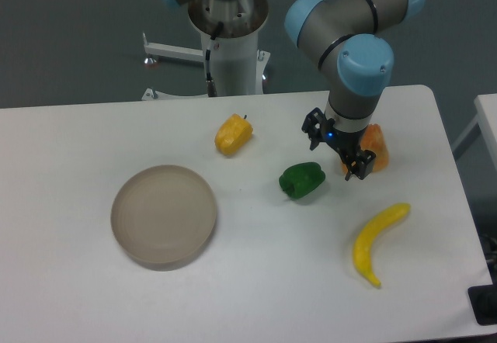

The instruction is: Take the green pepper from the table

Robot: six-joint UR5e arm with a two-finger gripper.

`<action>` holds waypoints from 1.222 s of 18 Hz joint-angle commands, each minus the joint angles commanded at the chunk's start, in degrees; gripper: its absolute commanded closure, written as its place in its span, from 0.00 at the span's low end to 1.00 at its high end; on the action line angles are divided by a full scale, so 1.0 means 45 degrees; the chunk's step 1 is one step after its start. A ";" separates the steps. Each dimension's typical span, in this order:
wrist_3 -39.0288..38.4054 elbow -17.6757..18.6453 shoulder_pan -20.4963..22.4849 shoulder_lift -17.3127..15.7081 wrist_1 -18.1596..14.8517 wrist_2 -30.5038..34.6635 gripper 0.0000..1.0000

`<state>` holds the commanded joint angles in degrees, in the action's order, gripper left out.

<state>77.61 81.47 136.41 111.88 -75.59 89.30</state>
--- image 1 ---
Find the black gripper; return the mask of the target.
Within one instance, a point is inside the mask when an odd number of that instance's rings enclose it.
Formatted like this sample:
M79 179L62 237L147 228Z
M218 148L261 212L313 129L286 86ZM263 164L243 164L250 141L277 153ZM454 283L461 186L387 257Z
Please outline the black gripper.
M304 118L301 130L308 136L311 151L320 143L326 143L340 156L346 166L346 181L353 176L364 180L373 171L376 154L360 146L365 127L352 133L338 130L335 120L327 120L319 108L314 108Z

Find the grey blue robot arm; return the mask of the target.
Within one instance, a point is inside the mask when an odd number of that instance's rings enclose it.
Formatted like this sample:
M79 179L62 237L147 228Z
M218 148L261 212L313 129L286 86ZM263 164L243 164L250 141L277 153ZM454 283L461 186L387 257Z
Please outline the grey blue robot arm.
M258 34L267 0L162 0L186 5L200 34L207 94L253 95L262 87ZM314 109L302 130L311 146L327 144L348 175L366 178L375 154L360 146L377 103L391 80L394 56L378 33L419 13L425 0L297 0L284 28L330 85L324 109Z

